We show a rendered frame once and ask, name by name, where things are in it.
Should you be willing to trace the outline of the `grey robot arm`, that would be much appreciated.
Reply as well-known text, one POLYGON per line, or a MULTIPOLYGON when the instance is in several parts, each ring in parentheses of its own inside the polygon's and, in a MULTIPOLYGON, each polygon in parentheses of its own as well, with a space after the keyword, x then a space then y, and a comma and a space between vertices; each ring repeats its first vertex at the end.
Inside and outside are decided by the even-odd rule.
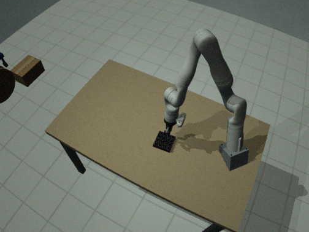
POLYGON ((232 91, 233 76, 225 62, 217 38, 206 28, 195 32, 185 62, 175 79, 174 87, 164 92, 166 111, 164 118, 169 123, 177 123, 182 127, 186 113, 178 114, 180 106, 184 103, 186 92, 197 68, 200 55, 206 59, 212 78, 218 87, 225 108, 234 113, 227 119, 226 148, 231 152, 240 152, 243 147, 243 124, 246 117, 246 100, 236 96, 232 91), (178 94, 177 94, 178 91, 178 94))

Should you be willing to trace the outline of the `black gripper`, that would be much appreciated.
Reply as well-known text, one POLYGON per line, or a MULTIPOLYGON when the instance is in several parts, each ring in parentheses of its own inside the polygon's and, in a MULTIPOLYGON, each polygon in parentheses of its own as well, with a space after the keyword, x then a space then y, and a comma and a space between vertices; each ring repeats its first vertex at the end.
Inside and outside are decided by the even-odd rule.
POLYGON ((164 131, 166 134, 170 135, 170 132, 172 131, 172 127, 176 124, 176 122, 174 123, 169 123, 164 119, 164 122, 166 124, 166 130, 164 131))

